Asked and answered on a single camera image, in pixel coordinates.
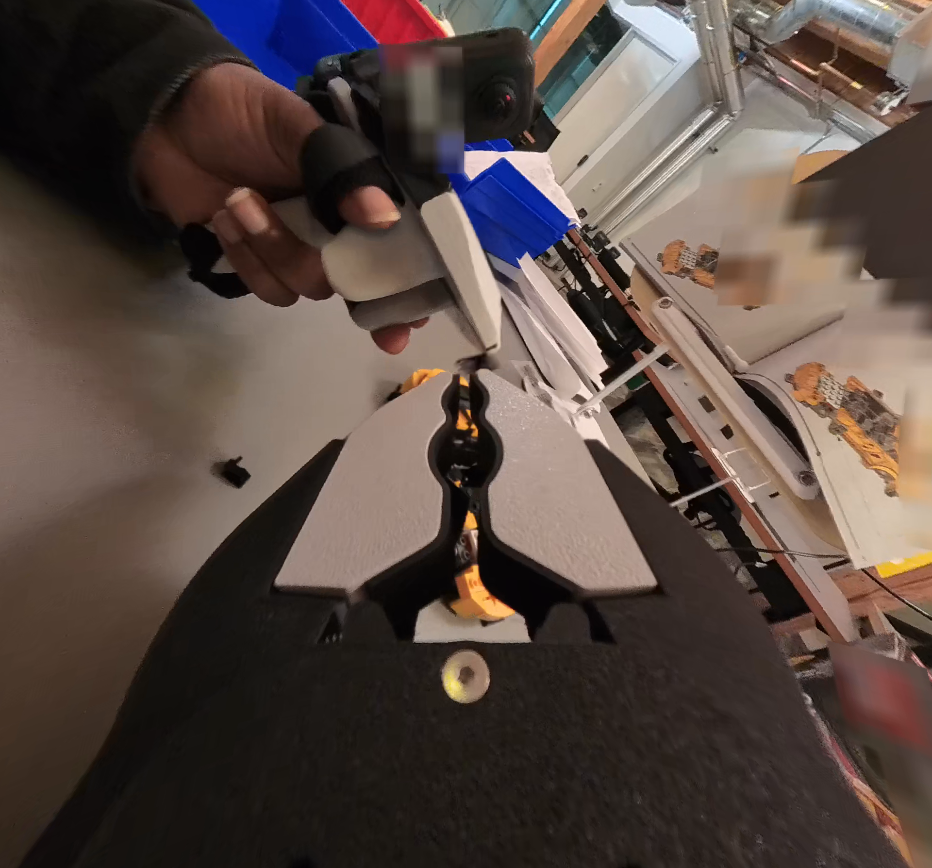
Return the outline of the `person's left hand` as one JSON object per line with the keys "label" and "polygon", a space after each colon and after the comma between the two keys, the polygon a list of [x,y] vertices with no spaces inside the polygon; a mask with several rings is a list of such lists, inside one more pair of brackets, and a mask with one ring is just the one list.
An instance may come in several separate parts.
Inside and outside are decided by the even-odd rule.
{"label": "person's left hand", "polygon": [[333,290],[318,249],[271,209],[297,197],[300,156],[323,125],[307,102],[261,73],[223,63],[200,71],[137,140],[133,172],[147,208],[183,228],[208,227],[258,299],[289,307]]}

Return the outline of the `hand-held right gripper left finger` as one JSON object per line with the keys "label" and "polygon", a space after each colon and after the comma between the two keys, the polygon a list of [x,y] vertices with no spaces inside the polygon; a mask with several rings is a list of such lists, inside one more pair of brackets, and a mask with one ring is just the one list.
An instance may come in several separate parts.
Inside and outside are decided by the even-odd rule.
{"label": "hand-held right gripper left finger", "polygon": [[460,379],[442,372],[347,436],[278,571],[282,591],[354,598],[440,540],[448,489],[436,460]]}

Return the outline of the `blue plastic storage bin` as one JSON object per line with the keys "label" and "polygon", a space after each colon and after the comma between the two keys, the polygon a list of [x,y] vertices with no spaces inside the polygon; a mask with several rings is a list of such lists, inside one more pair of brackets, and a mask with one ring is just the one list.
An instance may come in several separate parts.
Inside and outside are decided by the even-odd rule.
{"label": "blue plastic storage bin", "polygon": [[[468,150],[490,150],[470,148]],[[495,149],[509,151],[504,142]],[[500,161],[474,179],[450,175],[483,250],[517,266],[522,256],[535,259],[580,225],[577,213],[568,217],[521,175]]]}
{"label": "blue plastic storage bin", "polygon": [[341,0],[192,0],[261,72],[290,90],[320,59],[377,41]]}

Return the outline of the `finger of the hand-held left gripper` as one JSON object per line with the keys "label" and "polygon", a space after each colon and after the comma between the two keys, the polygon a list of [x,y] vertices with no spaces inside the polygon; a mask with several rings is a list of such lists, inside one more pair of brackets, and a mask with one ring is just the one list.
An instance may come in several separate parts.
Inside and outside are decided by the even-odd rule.
{"label": "finger of the hand-held left gripper", "polygon": [[460,313],[472,328],[477,352],[496,353],[501,346],[499,285],[459,196],[450,190],[427,200],[421,219]]}

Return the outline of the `silver ventilation duct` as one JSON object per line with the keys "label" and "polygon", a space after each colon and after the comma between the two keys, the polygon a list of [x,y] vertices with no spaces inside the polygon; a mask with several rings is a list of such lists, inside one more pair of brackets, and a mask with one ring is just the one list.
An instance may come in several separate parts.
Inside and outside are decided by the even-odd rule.
{"label": "silver ventilation duct", "polygon": [[919,15],[899,0],[791,0],[769,18],[760,39],[775,45],[811,23],[822,23],[891,55],[900,35]]}

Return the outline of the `white book stand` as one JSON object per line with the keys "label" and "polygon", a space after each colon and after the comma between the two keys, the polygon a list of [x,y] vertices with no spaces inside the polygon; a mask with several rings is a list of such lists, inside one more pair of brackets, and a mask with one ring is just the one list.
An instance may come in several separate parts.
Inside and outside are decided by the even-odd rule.
{"label": "white book stand", "polygon": [[815,471],[765,418],[693,322],[667,297],[652,303],[650,313],[671,354],[709,398],[739,447],[780,491],[801,501],[816,500],[821,488]]}

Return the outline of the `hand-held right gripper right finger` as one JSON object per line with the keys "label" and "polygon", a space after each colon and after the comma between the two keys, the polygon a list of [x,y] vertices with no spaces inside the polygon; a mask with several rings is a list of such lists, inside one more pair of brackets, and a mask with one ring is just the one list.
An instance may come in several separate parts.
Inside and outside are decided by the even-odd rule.
{"label": "hand-held right gripper right finger", "polygon": [[609,486],[574,427],[499,375],[479,370],[472,388],[497,465],[485,490],[495,540],[549,581],[582,598],[657,588]]}

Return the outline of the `white paper sheets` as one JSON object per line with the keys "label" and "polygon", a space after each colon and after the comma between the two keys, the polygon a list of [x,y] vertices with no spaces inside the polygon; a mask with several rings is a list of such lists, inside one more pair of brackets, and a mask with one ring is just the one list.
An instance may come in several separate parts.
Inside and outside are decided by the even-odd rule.
{"label": "white paper sheets", "polygon": [[542,378],[565,399],[603,388],[607,363],[594,336],[551,278],[529,255],[518,265],[488,256],[508,314]]}

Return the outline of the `lego instruction booklet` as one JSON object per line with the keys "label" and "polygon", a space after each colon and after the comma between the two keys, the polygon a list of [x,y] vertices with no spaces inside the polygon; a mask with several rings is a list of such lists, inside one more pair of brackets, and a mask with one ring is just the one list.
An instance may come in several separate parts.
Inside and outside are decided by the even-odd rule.
{"label": "lego instruction booklet", "polygon": [[784,380],[815,443],[814,469],[851,563],[887,579],[930,566],[930,547],[915,542],[900,499],[901,417],[883,393],[817,361]]}

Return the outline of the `orange lego car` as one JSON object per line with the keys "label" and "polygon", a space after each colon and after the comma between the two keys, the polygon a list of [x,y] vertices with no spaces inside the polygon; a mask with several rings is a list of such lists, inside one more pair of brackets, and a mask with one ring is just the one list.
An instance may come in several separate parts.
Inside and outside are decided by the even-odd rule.
{"label": "orange lego car", "polygon": [[479,483],[475,468],[479,430],[472,419],[469,382],[464,376],[458,377],[457,408],[457,424],[453,435],[454,456],[448,469],[448,478],[464,494],[468,504],[454,553],[454,589],[443,597],[443,603],[455,617],[474,620],[487,627],[515,618],[516,611],[495,597],[480,575],[479,501],[475,492]]}

